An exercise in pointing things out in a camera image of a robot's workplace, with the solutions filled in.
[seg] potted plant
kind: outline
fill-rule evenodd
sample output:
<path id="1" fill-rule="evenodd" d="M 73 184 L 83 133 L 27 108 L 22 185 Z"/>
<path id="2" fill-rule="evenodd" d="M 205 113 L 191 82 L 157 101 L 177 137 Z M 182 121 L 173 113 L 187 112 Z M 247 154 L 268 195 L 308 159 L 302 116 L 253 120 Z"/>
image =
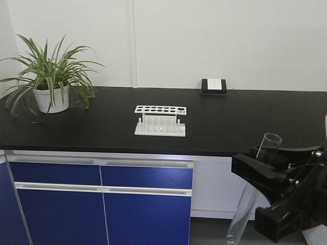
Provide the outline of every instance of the potted plant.
<path id="1" fill-rule="evenodd" d="M 56 113 L 68 108 L 69 90 L 75 96 L 81 96 L 85 101 L 85 108 L 89 107 L 89 98 L 95 97 L 95 88 L 88 78 L 87 73 L 96 72 L 87 66 L 89 63 L 101 65 L 93 61 L 78 61 L 74 55 L 91 49 L 87 46 L 70 46 L 61 52 L 63 37 L 55 46 L 52 54 L 48 57 L 48 41 L 42 49 L 31 38 L 18 35 L 27 45 L 28 51 L 2 60 L 15 60 L 25 67 L 13 78 L 1 79 L 0 82 L 16 80 L 17 84 L 7 87 L 5 90 L 15 89 L 8 97 L 5 107 L 11 105 L 11 114 L 16 116 L 15 110 L 20 100 L 23 100 L 25 108 L 37 114 L 31 107 L 29 95 L 31 91 L 36 97 L 38 107 L 43 113 Z"/>

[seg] cabinet door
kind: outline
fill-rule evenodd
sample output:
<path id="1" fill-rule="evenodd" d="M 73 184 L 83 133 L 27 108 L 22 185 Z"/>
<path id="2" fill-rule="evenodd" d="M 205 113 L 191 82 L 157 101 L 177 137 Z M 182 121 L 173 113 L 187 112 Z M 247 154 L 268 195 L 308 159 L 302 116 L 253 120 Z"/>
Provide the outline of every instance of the cabinet door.
<path id="1" fill-rule="evenodd" d="M 15 182 L 101 185 L 96 165 L 10 162 L 10 168 Z"/>
<path id="2" fill-rule="evenodd" d="M 110 245 L 187 245 L 191 197 L 105 193 Z"/>
<path id="3" fill-rule="evenodd" d="M 192 189 L 193 169 L 186 167 L 101 166 L 105 186 Z"/>
<path id="4" fill-rule="evenodd" d="M 0 244 L 30 244 L 5 162 L 0 162 Z"/>
<path id="5" fill-rule="evenodd" d="M 33 245 L 107 245 L 102 193 L 18 190 Z"/>

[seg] lab bench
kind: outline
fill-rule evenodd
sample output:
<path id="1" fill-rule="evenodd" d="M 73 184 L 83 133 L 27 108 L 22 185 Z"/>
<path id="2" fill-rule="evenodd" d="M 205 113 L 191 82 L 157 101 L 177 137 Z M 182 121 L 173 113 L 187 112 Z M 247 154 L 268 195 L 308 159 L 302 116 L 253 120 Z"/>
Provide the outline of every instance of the lab bench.
<path id="1" fill-rule="evenodd" d="M 90 109 L 72 100 L 40 124 L 1 99 L 0 244 L 188 244 L 191 216 L 233 216 L 245 183 L 231 156 L 266 132 L 326 142 L 326 92 L 97 89 Z M 185 137 L 134 135 L 137 105 L 186 107 Z"/>

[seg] electrical outlet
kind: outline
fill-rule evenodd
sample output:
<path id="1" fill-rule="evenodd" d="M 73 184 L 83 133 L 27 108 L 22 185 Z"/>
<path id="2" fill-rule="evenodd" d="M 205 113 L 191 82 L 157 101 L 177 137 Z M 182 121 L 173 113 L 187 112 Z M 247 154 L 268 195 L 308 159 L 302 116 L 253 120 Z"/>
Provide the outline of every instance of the electrical outlet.
<path id="1" fill-rule="evenodd" d="M 226 94 L 226 80 L 218 78 L 202 79 L 201 91 L 203 94 Z"/>
<path id="2" fill-rule="evenodd" d="M 208 90 L 221 90 L 221 79 L 207 79 Z"/>

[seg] white test tube rack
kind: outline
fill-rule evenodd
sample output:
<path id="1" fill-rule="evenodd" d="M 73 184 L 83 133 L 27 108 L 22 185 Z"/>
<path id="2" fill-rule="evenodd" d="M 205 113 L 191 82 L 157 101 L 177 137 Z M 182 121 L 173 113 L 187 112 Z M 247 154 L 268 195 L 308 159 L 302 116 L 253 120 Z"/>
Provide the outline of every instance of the white test tube rack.
<path id="1" fill-rule="evenodd" d="M 179 136 L 185 137 L 185 124 L 177 115 L 186 115 L 182 106 L 136 106 L 135 113 L 141 113 L 135 135 Z"/>

